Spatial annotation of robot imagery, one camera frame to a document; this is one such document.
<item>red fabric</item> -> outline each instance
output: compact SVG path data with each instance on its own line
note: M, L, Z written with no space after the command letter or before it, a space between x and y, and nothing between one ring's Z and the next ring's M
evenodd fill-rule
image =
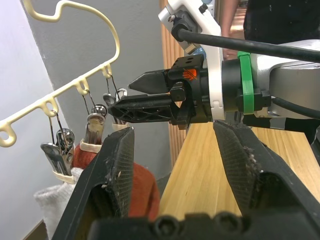
M73 167L85 169L96 153L82 151L77 145L73 156ZM148 217L153 221L158 215L159 204L160 194L154 175L134 162L129 217Z

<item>black plastic claw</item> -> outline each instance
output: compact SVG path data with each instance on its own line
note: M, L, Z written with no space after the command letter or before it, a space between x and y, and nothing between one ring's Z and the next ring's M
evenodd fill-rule
M179 108L168 94L126 96L109 107L111 115L129 123L174 121Z
M145 94L166 94L166 74L169 70L148 71L129 84L129 88Z

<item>green strap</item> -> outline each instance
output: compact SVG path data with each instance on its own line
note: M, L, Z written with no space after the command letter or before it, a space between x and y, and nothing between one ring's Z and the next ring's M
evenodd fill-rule
M243 114L253 114L255 111L254 84L251 72L250 53L239 51L242 91L243 91Z

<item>hanger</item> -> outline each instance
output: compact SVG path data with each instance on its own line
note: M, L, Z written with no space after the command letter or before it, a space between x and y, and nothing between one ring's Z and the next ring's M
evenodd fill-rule
M52 93L38 99L34 103L30 104L29 106L23 108L22 110L20 110L16 113L14 113L13 115L7 117L6 119L1 120L0 121L0 132L5 132L8 135L8 139L6 139L6 140L4 140L0 137L0 146L5 147L5 148L11 147L17 141L17 135L16 135L15 131L13 130L13 128L11 127L12 123L23 118L25 115L31 113L32 111L34 111L35 109L38 109L38 108L42 109L43 112L48 117L51 117L51 118L55 117L57 115L57 113L59 112L58 104L57 104L55 98L57 96L61 95L62 93L64 93L65 91L69 90L72 87L75 87L77 89L77 91L79 92L79 94L81 94L82 96L88 94L89 93L89 85L87 82L87 78L92 76L93 74L99 72L99 71L102 71L102 74L106 79L112 78L112 81L113 81L112 70L111 70L110 64L117 60L117 58L119 57L119 53L120 53L120 41L119 41L119 37L118 37L118 34L116 32L115 27L113 26L111 21L103 13L101 13L97 9L95 9L91 6L82 4L82 3L78 3L78 2L69 1L69 0L61 0L56 5L54 15L50 16L50 15L45 15L45 14L41 14L41 13L36 12L32 6L31 0L23 0L23 4L24 4L26 11L34 19L37 19L39 21L49 22L49 23L56 23L57 21L59 21L59 19L61 17L62 9L64 7L76 8L76 9L80 9L80 10L84 10L84 11L88 11L90 13L93 13L93 14L97 15L99 18L101 18L109 26L109 28L112 32L112 35L114 37L116 50L115 50L114 56L111 59L103 62L102 64L96 66L95 68L91 69L90 71L80 75L76 79L70 81L69 83L58 88L57 90L53 91ZM50 111L50 109L46 105L47 103L50 103L52 105L53 111Z

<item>wooden wall panel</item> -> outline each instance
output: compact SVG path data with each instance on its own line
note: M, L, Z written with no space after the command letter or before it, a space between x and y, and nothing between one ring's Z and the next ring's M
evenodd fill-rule
M162 10L167 4L167 0L160 0L160 9ZM178 42L174 39L166 27L161 24L162 36L162 52L163 52L163 65L165 69L171 68L177 58L184 56L184 50L180 47ZM181 147L186 138L186 131L179 130L178 126L169 124L169 138L170 138L170 153L172 166L178 158Z

